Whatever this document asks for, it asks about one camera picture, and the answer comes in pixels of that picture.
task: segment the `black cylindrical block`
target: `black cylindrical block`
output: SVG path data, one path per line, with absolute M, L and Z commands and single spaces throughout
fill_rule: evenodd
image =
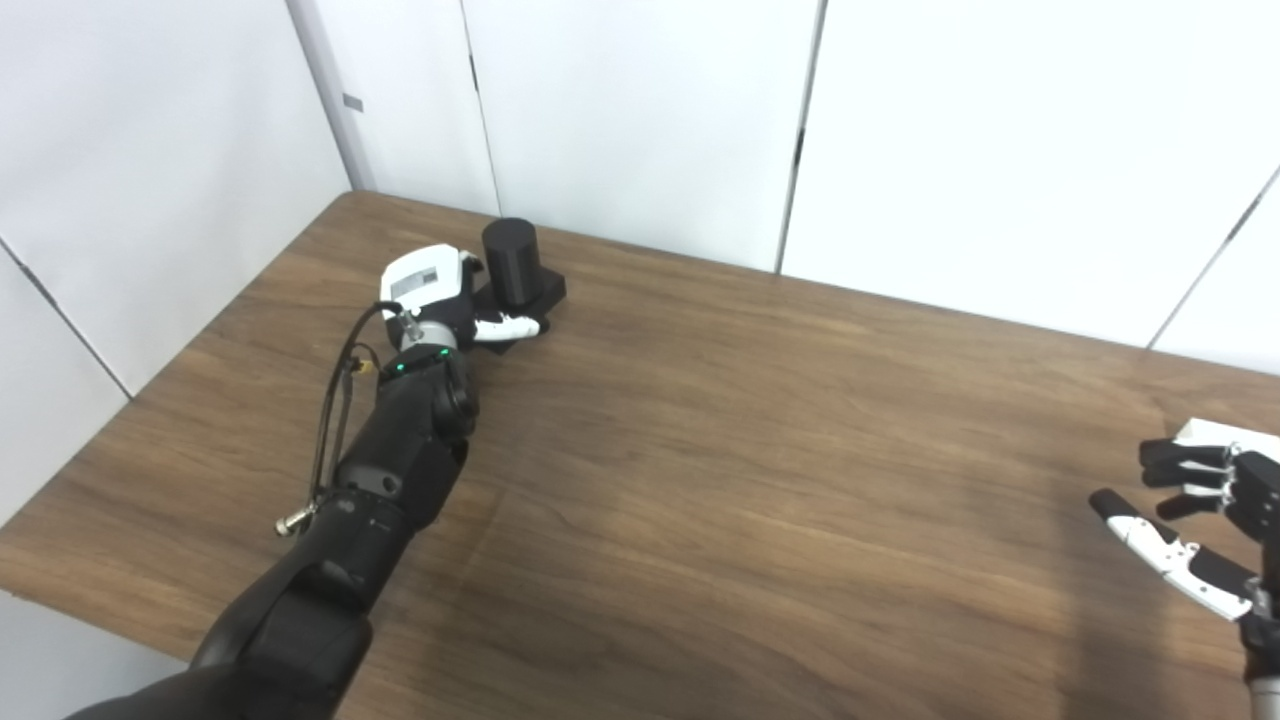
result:
M 494 220 L 481 240 L 498 304 L 516 309 L 538 300 L 543 293 L 543 263 L 532 223 L 520 218 Z

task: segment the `wood grain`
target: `wood grain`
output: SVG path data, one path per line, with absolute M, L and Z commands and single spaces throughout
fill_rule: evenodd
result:
M 337 201 L 0 532 L 0 587 L 177 656 L 285 542 L 387 261 L 486 218 Z M 553 333 L 480 427 L 343 716 L 1244 717 L 1234 629 L 1085 505 L 1280 380 L 544 231 Z M 385 341 L 371 331 L 367 338 Z M 1189 534 L 1256 564 L 1225 521 Z

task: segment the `panel seam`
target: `panel seam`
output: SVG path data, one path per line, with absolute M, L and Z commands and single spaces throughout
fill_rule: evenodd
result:
M 1262 199 L 1266 197 L 1267 191 L 1271 190 L 1271 186 L 1275 184 L 1277 177 L 1280 177 L 1280 167 L 1276 167 L 1276 169 L 1271 173 L 1271 177 L 1267 178 L 1267 182 L 1262 186 L 1262 190 L 1258 191 L 1258 195 L 1253 199 L 1252 202 L 1249 202 L 1248 208 L 1244 209 L 1244 213 L 1242 213 L 1240 218 L 1235 220 L 1235 224 L 1231 225 L 1231 231 L 1226 233 L 1226 240 L 1224 240 L 1222 243 L 1217 246 L 1217 250 L 1213 251 L 1213 255 L 1208 259 L 1207 263 L 1204 263 L 1204 266 L 1201 268 L 1201 272 L 1196 275 L 1196 279 L 1192 281 L 1190 287 L 1188 287 L 1187 292 L 1184 292 L 1183 296 L 1178 300 L 1178 304 L 1174 305 L 1172 311 L 1169 313 L 1169 316 L 1165 318 L 1165 322 L 1160 324 L 1160 329 L 1156 331 L 1156 334 L 1151 338 L 1151 342 L 1147 343 L 1146 347 L 1147 350 L 1156 348 L 1156 343 L 1158 343 L 1160 338 L 1165 336 L 1165 332 L 1169 331 L 1169 327 L 1174 324 L 1174 320 L 1178 318 L 1178 314 L 1181 313 L 1183 306 L 1185 306 L 1187 301 L 1192 299 L 1192 295 L 1196 293 L 1196 288 L 1199 287 L 1201 282 L 1208 275 L 1208 272 L 1213 269 L 1213 265 L 1217 264 L 1217 260 L 1226 251 L 1226 247 L 1231 245 L 1231 241 L 1234 241 L 1235 236 L 1239 234 L 1240 228 L 1244 227 L 1244 223 L 1249 222 L 1249 218 L 1253 215 L 1253 211 L 1258 209 L 1258 205 L 1262 202 Z
M 471 23 L 467 20 L 467 4 L 458 0 L 458 10 L 462 12 L 462 35 L 467 38 L 467 61 L 471 64 L 471 82 L 476 90 L 476 106 L 480 109 L 480 131 L 484 133 L 484 151 L 489 158 L 489 178 L 493 181 L 493 200 L 498 205 L 498 217 L 502 211 L 502 191 L 498 190 L 498 168 L 493 161 L 493 142 L 489 140 L 489 119 L 484 114 L 484 95 L 480 94 L 480 70 L 476 68 L 476 56 L 471 46 Z
M 773 274 L 776 275 L 782 274 L 782 259 L 787 251 L 787 234 L 791 231 L 791 209 L 795 206 L 796 183 L 800 179 L 800 155 L 804 147 L 803 143 L 806 126 L 809 124 L 809 104 L 813 101 L 813 81 L 814 76 L 818 73 L 818 51 L 822 49 L 822 31 L 827 24 L 827 3 L 828 0 L 819 0 L 818 13 L 813 22 L 813 42 L 809 47 L 809 67 L 805 74 L 804 96 L 800 100 L 800 123 L 796 128 L 796 141 L 792 147 L 791 177 L 787 179 L 787 200 L 782 206 L 782 228 L 778 233 L 778 254 L 773 259 Z
M 133 393 L 131 393 L 128 388 L 124 387 L 124 383 L 120 382 L 120 378 L 111 370 L 111 366 L 106 364 L 106 360 L 101 355 L 99 355 L 93 345 L 88 341 L 87 337 L 84 337 L 84 333 L 82 333 L 79 328 L 76 327 L 76 323 L 73 323 L 72 319 L 67 316 L 67 313 L 64 313 L 61 306 L 58 305 L 58 300 L 52 296 L 51 292 L 49 292 L 49 288 L 45 287 L 45 283 L 40 282 L 40 278 L 36 275 L 36 272 L 32 270 L 26 263 L 22 261 L 22 259 L 18 258 L 18 254 L 13 251 L 13 247 L 10 247 L 8 242 L 5 242 L 4 237 L 0 237 L 0 247 L 4 249 L 5 255 L 8 255 L 9 259 L 13 260 L 14 265 L 18 266 L 18 270 L 20 270 L 23 275 L 26 275 L 27 282 L 29 282 L 32 287 L 36 288 L 36 292 L 38 292 L 40 296 L 45 300 L 45 302 L 47 302 L 49 306 L 54 309 L 54 313 L 58 313 L 58 316 L 61 318 L 63 324 L 65 324 L 67 328 L 72 331 L 72 334 L 76 336 L 76 340 L 78 340 L 79 343 L 84 346 L 84 350 L 87 350 L 88 354 L 93 357 L 93 360 L 99 364 L 99 366 L 102 368 L 102 372 L 106 373 L 106 377 L 111 378 L 111 382 L 115 383 L 115 387 L 120 388 L 120 392 L 124 393 L 124 397 L 127 397 L 128 400 L 133 400 Z

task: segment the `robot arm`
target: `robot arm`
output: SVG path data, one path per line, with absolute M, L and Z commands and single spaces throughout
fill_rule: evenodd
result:
M 1197 446 L 1176 438 L 1143 442 L 1138 455 L 1143 484 L 1180 489 L 1156 506 L 1160 519 L 1221 512 L 1262 544 L 1262 571 L 1254 573 L 1183 542 L 1111 489 L 1089 497 L 1111 532 L 1167 583 L 1239 626 L 1253 716 L 1280 720 L 1280 618 L 1272 603 L 1280 593 L 1280 464 L 1240 445 Z
M 319 482 L 321 439 L 306 506 L 276 523 L 278 533 L 298 536 L 294 547 L 232 601 L 187 671 L 69 720 L 332 720 L 372 641 L 370 610 L 466 464 L 479 402 L 465 350 L 540 334 L 541 318 L 564 297 L 561 275 L 529 266 L 530 252 L 538 261 L 532 225 L 515 225 L 522 255 L 512 264 L 498 254 L 500 272 L 476 293 L 479 260 L 447 245 L 388 266 L 383 300 L 339 354 L 321 438 L 364 320 L 380 311 L 398 354 L 379 370 L 374 410 L 328 482 Z M 545 281 L 536 293 L 527 292 L 530 277 Z M 512 305 L 512 296 L 524 302 Z

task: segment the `black cable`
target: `black cable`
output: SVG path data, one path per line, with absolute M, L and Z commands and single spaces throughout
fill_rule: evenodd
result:
M 357 342 L 352 347 L 362 347 L 365 350 L 365 352 L 369 354 L 370 360 L 374 361 L 374 369 L 375 370 L 381 370 L 383 369 L 383 361 L 378 359 L 378 351 L 375 351 L 372 347 L 369 347 L 367 343 Z
M 347 369 L 342 373 L 342 407 L 338 409 L 338 429 L 333 433 L 333 452 L 329 454 L 329 474 L 326 475 L 329 478 L 329 487 L 333 487 L 334 480 L 338 478 L 338 461 L 342 460 L 342 441 L 347 434 L 347 415 L 351 413 L 352 386 L 355 384 L 351 379 L 351 365 L 348 364 Z
M 360 337 L 360 331 L 365 329 L 365 324 L 369 319 L 378 313 L 389 311 L 401 314 L 404 307 L 399 302 L 385 302 L 379 301 L 370 305 L 360 318 L 356 319 L 355 327 L 351 328 L 351 334 L 347 336 L 347 342 L 342 343 L 342 350 L 338 352 L 338 361 L 333 366 L 333 374 L 329 375 L 329 386 L 324 392 L 324 402 L 320 405 L 320 428 L 316 430 L 316 454 L 315 459 L 311 461 L 311 496 L 308 501 L 316 500 L 320 495 L 320 473 L 324 468 L 325 446 L 329 439 L 329 415 L 333 413 L 333 395 L 338 389 L 338 379 L 342 378 L 343 372 L 349 361 L 351 352 L 356 347 L 356 342 Z

